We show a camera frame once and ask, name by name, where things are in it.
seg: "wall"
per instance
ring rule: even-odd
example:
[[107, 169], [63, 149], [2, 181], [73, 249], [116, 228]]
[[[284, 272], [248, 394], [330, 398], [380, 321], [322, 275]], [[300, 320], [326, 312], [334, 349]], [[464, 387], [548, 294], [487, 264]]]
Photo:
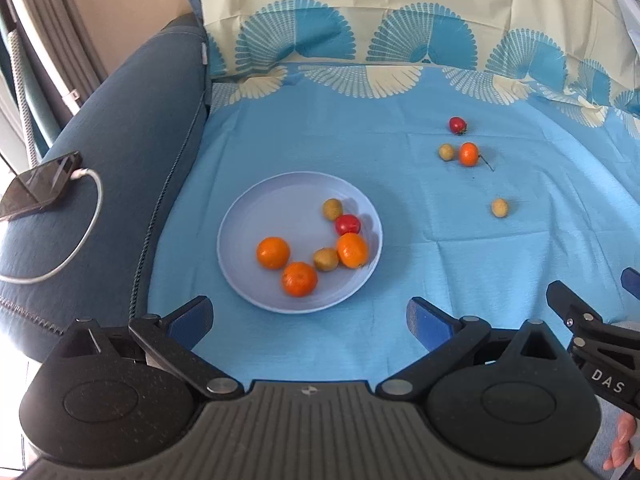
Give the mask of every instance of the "wall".
[[108, 73], [172, 19], [190, 12], [187, 0], [75, 0]]

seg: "plate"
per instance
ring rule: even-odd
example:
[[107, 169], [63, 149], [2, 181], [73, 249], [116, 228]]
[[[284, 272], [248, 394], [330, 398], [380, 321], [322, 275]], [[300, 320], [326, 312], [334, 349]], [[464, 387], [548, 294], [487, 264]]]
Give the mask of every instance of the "plate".
[[[369, 261], [359, 269], [338, 266], [318, 271], [318, 285], [308, 296], [294, 298], [280, 285], [280, 270], [263, 268], [255, 248], [264, 238], [284, 238], [291, 262], [313, 265], [313, 254], [335, 247], [334, 223], [322, 216], [322, 204], [338, 198], [345, 213], [357, 215], [360, 234], [369, 244]], [[306, 314], [329, 308], [354, 294], [369, 279], [380, 259], [382, 225], [376, 209], [358, 188], [324, 173], [299, 171], [272, 176], [245, 191], [222, 219], [218, 263], [227, 283], [255, 306], [281, 314]]]

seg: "orange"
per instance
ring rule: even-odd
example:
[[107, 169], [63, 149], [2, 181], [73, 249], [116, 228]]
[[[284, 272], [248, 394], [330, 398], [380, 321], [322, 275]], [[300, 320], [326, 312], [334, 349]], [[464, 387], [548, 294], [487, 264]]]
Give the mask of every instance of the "orange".
[[311, 294], [317, 284], [316, 270], [305, 262], [293, 262], [282, 271], [282, 288], [297, 298]]
[[289, 244], [275, 236], [265, 238], [255, 248], [255, 257], [258, 258], [258, 262], [271, 270], [281, 269], [287, 265], [290, 254]]
[[468, 167], [475, 166], [478, 158], [480, 158], [480, 151], [478, 151], [478, 147], [474, 143], [465, 142], [460, 146], [460, 151], [458, 152], [460, 164]]
[[366, 241], [356, 233], [343, 234], [335, 245], [340, 261], [345, 267], [357, 269], [367, 263], [369, 247]]

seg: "smartphone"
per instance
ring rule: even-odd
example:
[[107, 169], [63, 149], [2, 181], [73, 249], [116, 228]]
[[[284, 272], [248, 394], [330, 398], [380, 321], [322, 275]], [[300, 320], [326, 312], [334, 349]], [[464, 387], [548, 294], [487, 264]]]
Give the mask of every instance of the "smartphone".
[[62, 196], [71, 174], [81, 163], [80, 152], [67, 153], [15, 177], [0, 200], [0, 221], [51, 205]]

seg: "tomato stem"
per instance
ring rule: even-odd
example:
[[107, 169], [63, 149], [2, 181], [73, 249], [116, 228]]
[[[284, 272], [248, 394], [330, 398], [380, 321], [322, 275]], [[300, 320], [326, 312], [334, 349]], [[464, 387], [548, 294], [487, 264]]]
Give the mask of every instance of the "tomato stem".
[[491, 165], [486, 161], [486, 159], [484, 158], [484, 156], [480, 155], [480, 158], [481, 158], [482, 160], [484, 160], [484, 163], [489, 167], [489, 169], [490, 169], [491, 171], [493, 171], [493, 170], [494, 170], [494, 168], [492, 168], [492, 167], [491, 167]]

